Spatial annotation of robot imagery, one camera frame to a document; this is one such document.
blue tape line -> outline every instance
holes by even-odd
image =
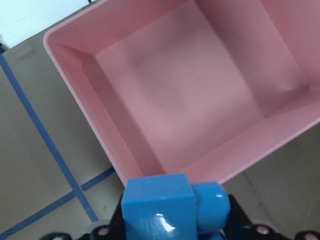
[[[78,197],[79,201],[81,202],[84,210],[86,211],[87,215],[91,219],[92,222],[98,221],[98,218],[96,214],[94,213],[93,209],[89,205],[84,193],[81,191],[79,185],[77,184],[75,178],[73,177],[71,171],[67,167],[65,161],[63,160],[62,156],[60,155],[58,149],[56,148],[54,142],[50,138],[47,130],[45,129],[44,125],[40,121],[37,113],[35,112],[34,108],[32,107],[31,103],[29,102],[27,96],[25,95],[24,91],[22,90],[21,86],[19,85],[15,75],[11,71],[7,61],[5,60],[4,56],[1,54],[0,55],[0,65],[9,79],[14,91],[18,95],[20,101],[22,102],[25,110],[29,114],[31,120],[33,121],[35,127],[39,131],[41,137],[43,138],[45,144],[49,148],[51,154],[53,155],[55,161],[59,165],[61,171],[63,172],[65,178],[69,182],[70,186],[72,187],[74,193]]]
[[[40,218],[44,217],[45,215],[51,213],[52,211],[56,210],[63,204],[66,204],[70,200],[74,199],[76,194],[74,191],[69,192],[67,195],[61,197],[57,201],[51,203],[50,205],[46,206],[45,208],[41,209],[40,211],[36,212],[35,214],[31,215],[27,219],[21,221],[17,225],[11,227],[7,231],[0,234],[0,240],[4,240],[10,235],[13,235],[20,230],[24,229],[25,227],[29,226],[30,224],[34,223],[35,221],[39,220]]]
[[[92,178],[91,180],[87,181],[86,183],[81,185],[82,191],[86,191],[92,188],[94,185],[97,185],[101,181],[107,179],[111,174],[115,172],[113,167],[110,167],[108,170],[104,171],[103,173],[99,174],[98,176]]]

blue cylinder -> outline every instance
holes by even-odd
[[[197,203],[197,227],[199,232],[223,229],[230,212],[230,202],[224,188],[217,182],[191,185]]]

pink container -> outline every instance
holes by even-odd
[[[44,45],[122,182],[225,182],[320,120],[319,0],[101,0]]]

gray floor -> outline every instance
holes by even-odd
[[[111,167],[78,105],[43,48],[44,32],[4,54],[19,84],[79,185]],[[0,234],[71,191],[0,68]],[[254,222],[287,237],[320,231],[320,125],[224,184]],[[99,219],[109,219],[123,186],[114,173],[84,191]],[[62,231],[79,237],[90,220],[77,198],[7,239]]]

